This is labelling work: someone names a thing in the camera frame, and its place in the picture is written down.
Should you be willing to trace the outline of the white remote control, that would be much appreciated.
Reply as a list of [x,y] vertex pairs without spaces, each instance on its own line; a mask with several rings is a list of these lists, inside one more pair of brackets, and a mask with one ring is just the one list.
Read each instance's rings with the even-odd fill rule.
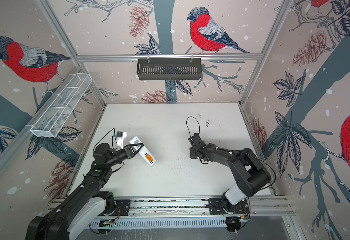
[[[129,141],[130,144],[140,144],[142,143],[142,141],[137,137],[135,136],[134,138],[132,138],[130,141]],[[156,163],[156,159],[155,157],[152,155],[152,153],[147,149],[147,147],[144,145],[144,147],[139,151],[138,153],[143,159],[144,161],[150,166],[152,167],[155,163]],[[154,162],[153,163],[150,163],[147,158],[145,157],[145,154],[150,154],[152,156],[152,158],[154,159]]]

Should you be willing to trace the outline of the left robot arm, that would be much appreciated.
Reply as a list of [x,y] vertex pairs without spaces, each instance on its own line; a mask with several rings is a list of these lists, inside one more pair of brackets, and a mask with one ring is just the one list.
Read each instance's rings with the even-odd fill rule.
[[107,143],[93,152],[94,162],[82,183],[60,205],[28,225],[27,240],[74,240],[101,213],[115,210],[113,193],[102,188],[113,174],[112,167],[135,157],[144,144],[129,144],[114,150]]

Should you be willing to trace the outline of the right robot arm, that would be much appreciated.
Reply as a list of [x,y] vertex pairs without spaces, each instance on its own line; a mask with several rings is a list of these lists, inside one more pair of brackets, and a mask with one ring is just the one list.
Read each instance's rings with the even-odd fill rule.
[[235,184],[222,194],[220,207],[228,214],[233,214],[240,207],[240,202],[253,197],[272,180],[270,172],[249,148],[228,150],[215,144],[205,144],[199,133],[188,140],[191,159],[198,159],[203,165],[217,163],[231,170]]

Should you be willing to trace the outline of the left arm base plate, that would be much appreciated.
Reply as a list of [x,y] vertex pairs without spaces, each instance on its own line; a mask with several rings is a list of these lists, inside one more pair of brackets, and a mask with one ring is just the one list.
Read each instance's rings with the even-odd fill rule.
[[105,210],[99,216],[127,216],[131,200],[106,201]]

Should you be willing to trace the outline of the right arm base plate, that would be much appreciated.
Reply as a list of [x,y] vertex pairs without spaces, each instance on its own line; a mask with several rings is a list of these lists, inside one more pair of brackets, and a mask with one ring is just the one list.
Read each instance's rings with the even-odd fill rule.
[[213,198],[208,199],[208,204],[205,207],[209,209],[211,215],[248,215],[250,213],[246,200],[232,205],[228,200]]

